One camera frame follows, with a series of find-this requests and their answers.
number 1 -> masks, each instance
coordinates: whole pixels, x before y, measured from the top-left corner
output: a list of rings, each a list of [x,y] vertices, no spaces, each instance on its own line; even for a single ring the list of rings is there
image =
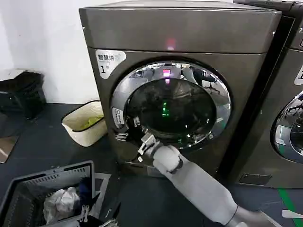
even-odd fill
[[[101,73],[105,73],[105,72],[104,72],[104,68],[103,68],[103,65],[101,65],[100,67],[102,68],[102,72],[101,72]]]

white laundry basket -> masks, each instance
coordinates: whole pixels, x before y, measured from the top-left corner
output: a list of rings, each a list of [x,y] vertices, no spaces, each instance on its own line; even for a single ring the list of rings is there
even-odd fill
[[[98,116],[103,116],[101,102],[91,101],[63,117],[62,125],[75,142],[89,147],[107,133],[103,117],[88,128],[82,129],[90,118]]]

front-loading washing machine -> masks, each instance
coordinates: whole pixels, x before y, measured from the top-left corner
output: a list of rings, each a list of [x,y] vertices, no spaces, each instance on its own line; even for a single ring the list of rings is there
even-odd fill
[[[237,2],[277,9],[283,15],[267,55],[273,67],[264,65],[265,71],[268,72],[268,67],[272,69],[271,75],[259,99],[252,100],[256,115],[241,119],[223,163],[232,163],[232,154],[243,139],[228,176],[230,180],[266,187],[302,188],[303,4],[265,0]],[[251,128],[244,133],[243,126],[249,122]]]
[[[130,1],[80,9],[113,150],[138,161],[147,131],[214,175],[281,13],[226,2]]]

black bin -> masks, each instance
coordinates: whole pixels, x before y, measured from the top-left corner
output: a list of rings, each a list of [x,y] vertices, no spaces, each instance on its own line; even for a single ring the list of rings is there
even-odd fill
[[[45,95],[43,76],[24,71],[14,79],[0,81],[0,112],[5,115],[24,115],[34,118],[43,109]]]

white plastic bag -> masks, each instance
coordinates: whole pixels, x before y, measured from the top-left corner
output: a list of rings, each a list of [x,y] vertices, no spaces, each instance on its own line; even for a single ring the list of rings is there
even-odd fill
[[[44,201],[43,214],[47,224],[52,224],[73,215],[74,208],[79,204],[80,197],[74,187],[66,191],[60,189]]]

